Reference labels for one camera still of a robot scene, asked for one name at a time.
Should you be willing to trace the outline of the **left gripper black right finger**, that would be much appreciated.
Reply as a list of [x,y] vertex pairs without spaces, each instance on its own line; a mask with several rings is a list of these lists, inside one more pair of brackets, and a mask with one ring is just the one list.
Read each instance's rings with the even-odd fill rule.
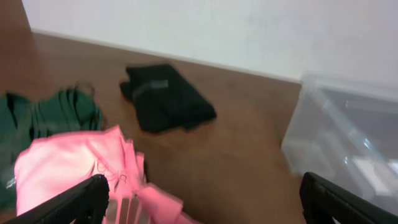
[[307,224],[397,224],[396,215],[313,172],[303,175],[299,194]]

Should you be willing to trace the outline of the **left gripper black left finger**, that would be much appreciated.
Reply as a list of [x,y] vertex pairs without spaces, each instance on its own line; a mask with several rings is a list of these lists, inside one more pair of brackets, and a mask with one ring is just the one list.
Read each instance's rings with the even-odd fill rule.
[[101,224],[108,204],[108,181],[96,174],[5,224]]

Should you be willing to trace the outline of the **pink garment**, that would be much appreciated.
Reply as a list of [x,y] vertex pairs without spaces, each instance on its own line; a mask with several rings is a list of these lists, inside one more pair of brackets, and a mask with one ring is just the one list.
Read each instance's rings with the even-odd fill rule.
[[192,224],[183,202],[148,183],[144,154],[120,128],[64,133],[33,141],[17,158],[18,215],[96,175],[106,177],[109,205],[104,223]]

